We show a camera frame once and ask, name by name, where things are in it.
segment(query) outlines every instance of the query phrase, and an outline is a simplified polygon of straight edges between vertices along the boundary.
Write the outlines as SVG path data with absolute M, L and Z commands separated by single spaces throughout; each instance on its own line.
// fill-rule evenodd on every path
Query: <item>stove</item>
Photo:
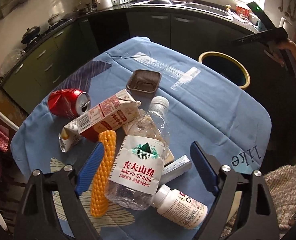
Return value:
M 62 19 L 58 22 L 56 22 L 55 24 L 49 26 L 49 28 L 44 32 L 39 34 L 38 36 L 34 37 L 28 44 L 27 46 L 24 48 L 24 51 L 27 52 L 30 49 L 32 49 L 38 42 L 40 42 L 40 40 L 42 40 L 47 34 L 49 34 L 50 32 L 54 31 L 56 28 L 58 28 L 59 26 L 72 21 L 73 19 Z

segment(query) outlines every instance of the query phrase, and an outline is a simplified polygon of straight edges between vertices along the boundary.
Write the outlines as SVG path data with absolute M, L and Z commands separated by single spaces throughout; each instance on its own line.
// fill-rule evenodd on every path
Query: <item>cabinet handle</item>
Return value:
M 53 63 L 51 63 L 50 66 L 47 67 L 44 71 L 45 71 L 45 72 L 48 71 L 48 70 L 52 67 L 52 65 L 53 65 Z
M 58 34 L 54 35 L 54 38 L 57 38 L 58 36 L 60 36 L 61 34 L 63 34 L 63 31 L 59 32 Z
M 193 20 L 188 20 L 188 19 L 184 19 L 184 18 L 175 17 L 175 19 L 176 19 L 176 21 L 185 22 L 185 23 L 193 22 Z
M 152 15 L 152 19 L 168 19 L 168 16 L 159 16 L 159 15 Z
M 59 75 L 59 76 L 56 78 L 55 81 L 52 81 L 52 83 L 56 83 L 56 82 L 59 80 L 60 77 L 61 77 L 61 75 Z
M 40 55 L 37 57 L 37 59 L 40 58 L 45 53 L 46 53 L 46 50 L 44 50 L 43 52 L 41 52 Z
M 23 64 L 21 64 L 20 67 L 15 71 L 15 74 L 17 74 L 18 71 L 21 70 L 22 67 L 23 67 Z

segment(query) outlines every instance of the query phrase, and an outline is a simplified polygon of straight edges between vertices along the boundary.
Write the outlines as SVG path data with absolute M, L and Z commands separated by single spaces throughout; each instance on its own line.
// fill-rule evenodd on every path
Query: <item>bottle label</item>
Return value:
M 159 185 L 164 161 L 164 145 L 161 141 L 127 135 L 112 165 L 108 179 L 154 195 Z
M 187 229 L 194 229 L 207 215 L 207 206 L 188 197 L 182 192 L 175 192 L 172 205 L 160 215 Z

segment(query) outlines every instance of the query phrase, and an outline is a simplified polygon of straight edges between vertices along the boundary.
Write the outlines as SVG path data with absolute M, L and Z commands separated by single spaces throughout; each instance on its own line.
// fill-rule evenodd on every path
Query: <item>blue tablecloth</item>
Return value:
M 91 106 L 95 106 L 125 88 L 136 69 L 162 74 L 156 95 L 166 97 L 170 103 L 170 149 L 176 159 L 184 154 L 190 158 L 190 144 L 198 141 L 208 154 L 238 172 L 251 173 L 260 167 L 271 130 L 267 111 L 210 68 L 148 38 L 132 38 L 109 49 L 81 67 L 57 89 L 83 89 L 91 97 Z M 141 100 L 143 108 L 147 108 L 147 99 L 135 99 Z M 68 122 L 49 112 L 47 97 L 24 121 L 11 142 L 11 151 L 26 177 L 37 168 L 43 173 L 56 171 L 62 163 L 73 164 L 79 154 L 92 151 L 94 143 L 85 138 L 68 153 L 60 151 L 58 133 Z M 123 137 L 122 129 L 117 130 L 117 149 Z M 208 209 L 214 202 L 214 196 L 206 191 L 194 166 L 168 186 L 204 203 Z M 87 213 L 90 193 L 80 197 Z M 54 199 L 64 232 L 69 233 L 59 197 L 56 195 Z M 196 233 L 160 216 L 152 207 L 138 212 L 111 204 L 105 216 L 90 218 L 104 240 L 187 240 Z

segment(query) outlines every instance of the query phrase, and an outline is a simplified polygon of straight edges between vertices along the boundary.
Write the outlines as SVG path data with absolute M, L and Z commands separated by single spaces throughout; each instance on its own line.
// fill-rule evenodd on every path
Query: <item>soda can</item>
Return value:
M 61 89 L 49 95 L 48 107 L 54 115 L 76 118 L 90 109 L 90 97 L 78 89 Z

